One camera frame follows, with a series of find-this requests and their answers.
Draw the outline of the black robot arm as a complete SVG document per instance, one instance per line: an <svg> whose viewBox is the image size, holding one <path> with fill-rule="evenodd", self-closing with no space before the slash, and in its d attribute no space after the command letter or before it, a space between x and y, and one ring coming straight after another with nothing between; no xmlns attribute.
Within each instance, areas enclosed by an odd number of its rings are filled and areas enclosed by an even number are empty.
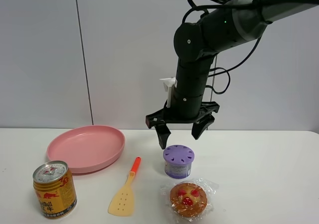
<svg viewBox="0 0 319 224"><path fill-rule="evenodd" d="M173 90L164 107L146 116L148 128L157 132L159 145L166 148L171 123L192 124L191 134L198 139L214 123L219 104L205 102L207 79L229 73L212 68L222 51L244 43L259 43L266 27L274 21L317 6L319 0L211 0L211 5L197 6L188 0L190 11L200 11L199 21L183 20L174 35L178 56Z"/></svg>

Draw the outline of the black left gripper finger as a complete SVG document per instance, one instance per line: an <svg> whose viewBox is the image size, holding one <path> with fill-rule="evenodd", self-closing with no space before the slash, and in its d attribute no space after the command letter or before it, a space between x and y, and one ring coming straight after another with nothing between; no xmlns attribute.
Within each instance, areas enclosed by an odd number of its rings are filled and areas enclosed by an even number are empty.
<svg viewBox="0 0 319 224"><path fill-rule="evenodd" d="M202 119L195 122L192 126L191 135L194 139L199 139L202 133L215 121L212 114L205 115Z"/></svg>

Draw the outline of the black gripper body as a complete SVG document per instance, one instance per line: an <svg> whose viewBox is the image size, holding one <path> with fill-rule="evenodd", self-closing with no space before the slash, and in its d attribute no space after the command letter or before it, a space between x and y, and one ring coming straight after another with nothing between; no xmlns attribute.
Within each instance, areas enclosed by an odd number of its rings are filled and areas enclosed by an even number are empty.
<svg viewBox="0 0 319 224"><path fill-rule="evenodd" d="M218 113L220 105L216 102L202 102L197 115L187 117L185 114L177 114L172 108L164 107L161 110L146 116L146 125L152 128L162 124L194 123L206 128L214 123L213 112Z"/></svg>

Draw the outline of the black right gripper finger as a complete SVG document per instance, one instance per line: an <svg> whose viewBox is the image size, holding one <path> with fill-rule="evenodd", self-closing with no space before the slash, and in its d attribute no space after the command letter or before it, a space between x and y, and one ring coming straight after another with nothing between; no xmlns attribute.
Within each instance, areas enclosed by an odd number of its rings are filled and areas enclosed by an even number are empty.
<svg viewBox="0 0 319 224"><path fill-rule="evenodd" d="M166 124L158 124L155 126L155 130L157 132L159 145L161 149L166 149L167 140L171 134L169 128Z"/></svg>

